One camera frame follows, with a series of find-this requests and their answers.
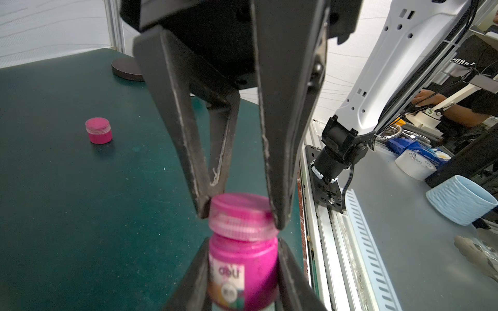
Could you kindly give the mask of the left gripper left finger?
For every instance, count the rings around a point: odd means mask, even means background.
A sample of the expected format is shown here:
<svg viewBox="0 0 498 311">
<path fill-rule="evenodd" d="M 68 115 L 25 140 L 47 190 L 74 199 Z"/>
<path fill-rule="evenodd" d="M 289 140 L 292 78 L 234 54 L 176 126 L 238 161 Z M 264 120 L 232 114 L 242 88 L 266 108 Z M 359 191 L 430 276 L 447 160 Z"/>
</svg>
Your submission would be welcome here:
<svg viewBox="0 0 498 311">
<path fill-rule="evenodd" d="M 212 309 L 208 292 L 209 238 L 205 238 L 187 272 L 162 310 L 205 311 Z"/>
</svg>

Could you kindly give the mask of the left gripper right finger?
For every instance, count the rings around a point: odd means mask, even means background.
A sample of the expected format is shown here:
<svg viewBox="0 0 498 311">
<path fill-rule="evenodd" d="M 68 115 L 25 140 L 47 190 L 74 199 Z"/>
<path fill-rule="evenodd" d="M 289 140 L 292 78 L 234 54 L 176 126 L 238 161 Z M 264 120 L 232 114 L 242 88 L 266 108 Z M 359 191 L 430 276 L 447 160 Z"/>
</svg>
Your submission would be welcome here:
<svg viewBox="0 0 498 311">
<path fill-rule="evenodd" d="M 278 290 L 277 310 L 327 310 L 282 238 L 278 239 Z"/>
</svg>

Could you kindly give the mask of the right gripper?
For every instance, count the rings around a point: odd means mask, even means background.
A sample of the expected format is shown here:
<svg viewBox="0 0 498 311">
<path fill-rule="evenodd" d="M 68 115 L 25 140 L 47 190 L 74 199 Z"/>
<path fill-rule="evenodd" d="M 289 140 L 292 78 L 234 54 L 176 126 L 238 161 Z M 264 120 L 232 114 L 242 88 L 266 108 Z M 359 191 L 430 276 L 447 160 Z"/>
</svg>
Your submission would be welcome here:
<svg viewBox="0 0 498 311">
<path fill-rule="evenodd" d="M 134 55 L 180 160 L 199 218 L 225 190 L 240 89 L 258 82 L 268 197 L 289 223 L 298 151 L 322 89 L 327 41 L 348 39 L 361 1 L 121 1 L 142 34 Z M 205 156 L 191 96 L 207 104 Z"/>
</svg>

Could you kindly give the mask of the magenta paint jar back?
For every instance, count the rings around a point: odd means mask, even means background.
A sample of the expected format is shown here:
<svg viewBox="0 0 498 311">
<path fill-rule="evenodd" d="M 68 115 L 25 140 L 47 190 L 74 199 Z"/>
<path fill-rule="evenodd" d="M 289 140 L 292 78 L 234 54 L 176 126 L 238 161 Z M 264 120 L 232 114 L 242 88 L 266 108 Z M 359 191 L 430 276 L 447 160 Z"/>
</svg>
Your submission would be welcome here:
<svg viewBox="0 0 498 311">
<path fill-rule="evenodd" d="M 207 292 L 224 310 L 262 310 L 278 293 L 278 240 L 244 242 L 213 234 Z"/>
</svg>

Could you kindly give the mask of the magenta paint jar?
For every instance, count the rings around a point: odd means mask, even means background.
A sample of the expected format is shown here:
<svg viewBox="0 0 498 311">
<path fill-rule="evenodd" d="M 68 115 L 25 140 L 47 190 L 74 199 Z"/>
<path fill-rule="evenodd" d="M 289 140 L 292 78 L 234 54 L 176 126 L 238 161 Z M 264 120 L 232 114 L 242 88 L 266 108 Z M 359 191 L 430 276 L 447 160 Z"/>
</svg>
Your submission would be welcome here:
<svg viewBox="0 0 498 311">
<path fill-rule="evenodd" d="M 89 141 L 95 145 L 105 145 L 113 139 L 110 121 L 103 117 L 94 117 L 85 122 Z"/>
<path fill-rule="evenodd" d="M 278 240 L 244 242 L 213 234 L 207 292 L 224 310 L 262 310 L 278 293 Z"/>
</svg>

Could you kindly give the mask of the magenta lid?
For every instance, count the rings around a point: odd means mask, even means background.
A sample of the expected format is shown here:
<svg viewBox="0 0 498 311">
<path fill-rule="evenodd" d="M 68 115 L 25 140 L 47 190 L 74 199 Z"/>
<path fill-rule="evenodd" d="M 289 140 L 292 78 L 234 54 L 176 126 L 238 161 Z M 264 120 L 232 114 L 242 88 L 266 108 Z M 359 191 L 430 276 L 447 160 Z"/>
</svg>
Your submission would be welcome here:
<svg viewBox="0 0 498 311">
<path fill-rule="evenodd" d="M 279 233 L 269 199 L 248 193 L 224 193 L 213 197 L 208 225 L 222 237 L 243 242 L 267 241 Z"/>
</svg>

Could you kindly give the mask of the person forearm in background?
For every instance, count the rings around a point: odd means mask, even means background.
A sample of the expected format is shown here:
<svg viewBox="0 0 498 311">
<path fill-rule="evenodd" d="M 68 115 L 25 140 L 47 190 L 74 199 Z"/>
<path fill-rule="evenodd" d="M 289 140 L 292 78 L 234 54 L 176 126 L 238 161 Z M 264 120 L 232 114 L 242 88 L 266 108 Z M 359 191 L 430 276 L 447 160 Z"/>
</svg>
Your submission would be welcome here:
<svg viewBox="0 0 498 311">
<path fill-rule="evenodd" d="M 412 99 L 411 103 L 417 107 L 423 107 L 436 105 L 444 100 L 446 100 L 445 96 L 431 90 L 423 89 Z M 473 128 L 488 119 L 490 114 L 479 114 L 473 112 L 470 108 L 465 108 L 456 104 L 455 106 L 448 108 L 444 112 L 444 116 L 466 128 Z"/>
</svg>

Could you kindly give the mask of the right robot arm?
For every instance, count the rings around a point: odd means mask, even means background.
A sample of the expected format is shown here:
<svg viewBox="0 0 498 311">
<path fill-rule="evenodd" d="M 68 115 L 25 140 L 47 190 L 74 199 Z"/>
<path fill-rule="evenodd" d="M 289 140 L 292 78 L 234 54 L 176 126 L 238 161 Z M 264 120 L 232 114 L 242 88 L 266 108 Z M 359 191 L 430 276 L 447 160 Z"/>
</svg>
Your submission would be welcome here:
<svg viewBox="0 0 498 311">
<path fill-rule="evenodd" d="M 323 133 L 318 172 L 362 159 L 495 1 L 393 1 L 346 100 Z M 269 204 L 291 216 L 297 157 L 326 77 L 327 42 L 355 31 L 360 1 L 123 1 L 133 53 L 175 145 L 200 218 L 228 179 L 242 89 L 257 88 Z"/>
</svg>

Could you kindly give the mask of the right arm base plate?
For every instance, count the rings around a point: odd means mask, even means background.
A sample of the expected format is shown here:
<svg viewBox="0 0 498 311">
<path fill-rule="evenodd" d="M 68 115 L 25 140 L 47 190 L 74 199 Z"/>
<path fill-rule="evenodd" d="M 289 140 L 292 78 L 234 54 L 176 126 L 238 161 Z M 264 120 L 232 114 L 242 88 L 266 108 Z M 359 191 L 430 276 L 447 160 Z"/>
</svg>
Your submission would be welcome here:
<svg viewBox="0 0 498 311">
<path fill-rule="evenodd" d="M 313 196 L 313 201 L 320 206 L 326 207 L 328 210 L 343 213 L 346 208 L 342 204 L 342 191 L 337 182 L 324 181 L 319 178 L 313 171 L 315 159 L 320 153 L 317 147 L 306 145 L 306 163 L 309 169 L 310 188 Z"/>
</svg>

